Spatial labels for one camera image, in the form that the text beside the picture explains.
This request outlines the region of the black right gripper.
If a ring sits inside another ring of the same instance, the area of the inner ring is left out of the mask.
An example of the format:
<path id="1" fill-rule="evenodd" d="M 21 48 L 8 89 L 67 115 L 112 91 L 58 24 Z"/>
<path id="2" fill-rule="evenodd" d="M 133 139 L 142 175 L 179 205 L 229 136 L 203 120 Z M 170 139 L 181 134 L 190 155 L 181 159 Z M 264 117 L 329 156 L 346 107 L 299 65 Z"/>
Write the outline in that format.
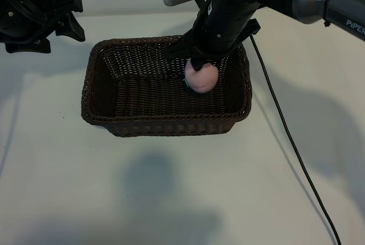
<path id="1" fill-rule="evenodd" d="M 258 22 L 251 20 L 259 9 L 258 2 L 238 5 L 230 0 L 195 0 L 199 12 L 193 28 L 165 50 L 168 60 L 191 58 L 199 71 L 210 60 L 230 54 L 243 40 L 259 30 Z"/>

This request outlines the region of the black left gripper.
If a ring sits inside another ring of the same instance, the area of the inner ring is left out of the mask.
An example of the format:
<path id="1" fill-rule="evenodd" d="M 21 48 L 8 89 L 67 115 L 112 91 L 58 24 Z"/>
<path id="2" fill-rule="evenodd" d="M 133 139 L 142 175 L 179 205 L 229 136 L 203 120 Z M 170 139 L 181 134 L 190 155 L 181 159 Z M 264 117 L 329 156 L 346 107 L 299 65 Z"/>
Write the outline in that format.
<path id="1" fill-rule="evenodd" d="M 10 54 L 49 54 L 47 37 L 53 32 L 84 42 L 74 12 L 83 12 L 82 0 L 1 0 L 1 43 Z"/>

